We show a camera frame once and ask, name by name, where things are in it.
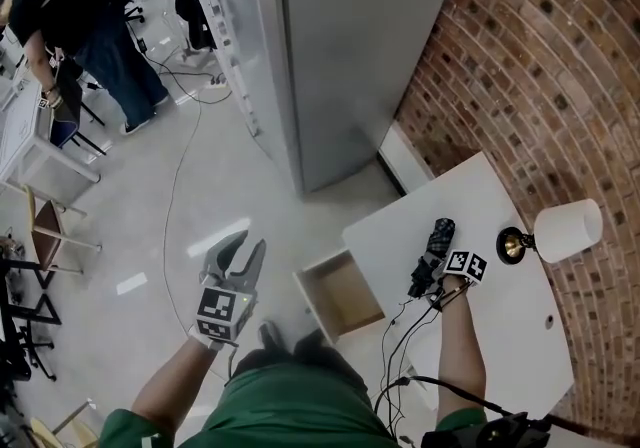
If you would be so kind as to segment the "tall grey cabinet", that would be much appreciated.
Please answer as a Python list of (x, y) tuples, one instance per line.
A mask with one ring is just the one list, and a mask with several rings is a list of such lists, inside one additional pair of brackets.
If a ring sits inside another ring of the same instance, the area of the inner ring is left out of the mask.
[(376, 155), (444, 0), (224, 0), (259, 139), (299, 194)]

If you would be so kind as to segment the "white drawer with wooden bottom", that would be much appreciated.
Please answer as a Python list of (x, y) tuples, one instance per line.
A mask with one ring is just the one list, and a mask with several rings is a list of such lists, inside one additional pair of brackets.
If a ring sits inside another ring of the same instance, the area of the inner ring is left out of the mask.
[(385, 318), (348, 249), (294, 272), (293, 279), (330, 345)]

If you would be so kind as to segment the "white shade table lamp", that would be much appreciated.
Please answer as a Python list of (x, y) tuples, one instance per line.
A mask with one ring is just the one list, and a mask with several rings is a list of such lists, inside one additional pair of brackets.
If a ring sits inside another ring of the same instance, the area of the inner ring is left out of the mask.
[(496, 251), (508, 265), (521, 262), (527, 251), (554, 264), (598, 244), (603, 225), (602, 212), (593, 199), (558, 205), (537, 215), (531, 233), (515, 226), (502, 229), (496, 239)]

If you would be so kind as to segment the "brown seat wooden chair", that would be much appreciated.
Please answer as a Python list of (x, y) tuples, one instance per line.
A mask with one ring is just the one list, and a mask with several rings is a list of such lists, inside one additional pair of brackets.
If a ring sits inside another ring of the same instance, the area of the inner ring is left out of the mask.
[(100, 244), (93, 244), (70, 237), (64, 228), (61, 214), (69, 207), (55, 199), (38, 197), (28, 185), (22, 187), (27, 200), (28, 225), (35, 256), (40, 267), (48, 273), (66, 273), (81, 276), (81, 268), (64, 268), (56, 263), (56, 257), (65, 244), (101, 252)]

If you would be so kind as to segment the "dark umbrella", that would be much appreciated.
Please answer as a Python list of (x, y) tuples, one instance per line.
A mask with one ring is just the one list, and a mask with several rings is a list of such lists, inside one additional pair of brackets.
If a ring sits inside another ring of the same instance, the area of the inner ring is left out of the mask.
[(408, 295), (419, 299), (430, 295), (437, 288), (438, 280), (444, 273), (444, 265), (451, 246), (456, 225), (449, 218), (439, 218), (429, 236), (424, 254), (418, 259), (411, 273), (411, 285)]

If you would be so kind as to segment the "black waist pack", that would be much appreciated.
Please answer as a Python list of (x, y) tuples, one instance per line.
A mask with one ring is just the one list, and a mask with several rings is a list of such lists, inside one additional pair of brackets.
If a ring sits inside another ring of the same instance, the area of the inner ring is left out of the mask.
[(548, 422), (518, 413), (483, 425), (427, 432), (421, 448), (546, 448), (550, 430)]

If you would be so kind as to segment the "person's green shirt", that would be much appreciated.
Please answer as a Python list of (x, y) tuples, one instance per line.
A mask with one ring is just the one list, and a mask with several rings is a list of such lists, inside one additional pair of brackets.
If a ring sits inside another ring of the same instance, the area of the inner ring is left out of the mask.
[(399, 448), (366, 393), (320, 368), (278, 364), (233, 378), (181, 445), (131, 409), (106, 419), (99, 448)]

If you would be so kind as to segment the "white desk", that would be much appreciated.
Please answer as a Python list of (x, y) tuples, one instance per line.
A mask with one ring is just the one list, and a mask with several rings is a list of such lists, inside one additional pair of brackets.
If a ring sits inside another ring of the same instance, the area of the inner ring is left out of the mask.
[[(489, 160), (478, 153), (421, 188), (347, 227), (343, 239), (370, 290), (401, 338), (417, 320), (425, 321), (407, 349), (388, 353), (409, 361), (420, 375), (438, 373), (441, 317), (424, 299), (410, 301), (411, 273), (426, 249), (434, 223), (452, 219), (452, 249), (484, 258), (483, 282), (467, 298), (487, 372), (487, 400), (510, 412), (541, 419), (574, 383), (563, 324), (539, 257), (503, 264), (496, 253), (498, 233), (524, 226)], [(548, 315), (553, 327), (545, 329)]]

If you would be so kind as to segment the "person's black left shoe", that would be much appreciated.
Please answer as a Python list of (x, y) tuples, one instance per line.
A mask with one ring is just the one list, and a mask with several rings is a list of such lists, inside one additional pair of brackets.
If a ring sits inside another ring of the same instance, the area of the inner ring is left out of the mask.
[(263, 320), (258, 328), (258, 339), (264, 350), (285, 351), (286, 347), (276, 324), (271, 320)]

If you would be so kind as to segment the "dark chair with black legs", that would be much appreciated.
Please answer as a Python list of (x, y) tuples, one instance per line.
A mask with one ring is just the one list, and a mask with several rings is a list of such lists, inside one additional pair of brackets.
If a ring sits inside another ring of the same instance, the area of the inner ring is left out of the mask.
[(72, 59), (62, 60), (55, 67), (54, 78), (61, 102), (52, 108), (49, 141), (58, 148), (63, 148), (68, 142), (80, 147), (79, 141), (82, 141), (98, 155), (105, 156), (104, 150), (80, 132), (82, 111), (89, 115), (91, 121), (105, 127), (102, 119), (83, 100), (79, 84), (81, 75), (82, 68)]

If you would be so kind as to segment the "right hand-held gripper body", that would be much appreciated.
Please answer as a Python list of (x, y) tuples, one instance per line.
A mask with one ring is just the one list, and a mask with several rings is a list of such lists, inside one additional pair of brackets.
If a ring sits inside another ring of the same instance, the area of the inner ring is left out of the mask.
[[(488, 263), (472, 251), (454, 250), (440, 263), (432, 277), (434, 284), (428, 292), (428, 300), (434, 309), (441, 309), (470, 287), (480, 285), (486, 274)], [(456, 276), (460, 283), (447, 291), (444, 283), (447, 277)]]

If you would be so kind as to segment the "person's black trousers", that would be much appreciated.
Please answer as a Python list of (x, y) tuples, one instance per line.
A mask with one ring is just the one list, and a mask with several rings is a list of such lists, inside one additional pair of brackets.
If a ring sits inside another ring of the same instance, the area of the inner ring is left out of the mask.
[(324, 337), (319, 329), (300, 339), (292, 352), (287, 349), (286, 344), (285, 347), (285, 351), (268, 351), (261, 346), (249, 352), (237, 364), (231, 377), (278, 364), (298, 364), (332, 372), (349, 382), (354, 388), (362, 392), (368, 390), (362, 377), (344, 357), (334, 348), (324, 344)]

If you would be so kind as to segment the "person's left forearm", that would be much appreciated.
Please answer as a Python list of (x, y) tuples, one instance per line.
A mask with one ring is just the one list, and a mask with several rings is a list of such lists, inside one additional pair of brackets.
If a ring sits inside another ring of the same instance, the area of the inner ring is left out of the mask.
[(143, 386), (131, 411), (174, 439), (217, 354), (189, 338)]

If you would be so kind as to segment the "white table with black frame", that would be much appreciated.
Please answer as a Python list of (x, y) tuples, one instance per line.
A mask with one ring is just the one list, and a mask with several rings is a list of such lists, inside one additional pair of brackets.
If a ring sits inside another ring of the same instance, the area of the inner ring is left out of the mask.
[(11, 381), (27, 382), (31, 368), (39, 368), (52, 382), (57, 376), (49, 372), (37, 353), (38, 348), (53, 350), (52, 341), (35, 342), (33, 324), (61, 326), (62, 321), (46, 293), (42, 293), (34, 307), (15, 304), (9, 297), (7, 276), (11, 271), (29, 270), (40, 279), (37, 263), (7, 259), (0, 255), (0, 373)]

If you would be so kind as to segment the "white shelf rack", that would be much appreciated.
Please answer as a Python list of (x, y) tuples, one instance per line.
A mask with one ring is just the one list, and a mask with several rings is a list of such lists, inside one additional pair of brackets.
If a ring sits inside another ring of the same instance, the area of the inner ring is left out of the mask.
[(252, 137), (260, 132), (259, 123), (249, 100), (249, 93), (242, 76), (236, 48), (236, 38), (231, 19), (226, 13), (226, 0), (199, 0), (217, 48), (216, 59), (226, 76), (232, 97), (239, 107)]

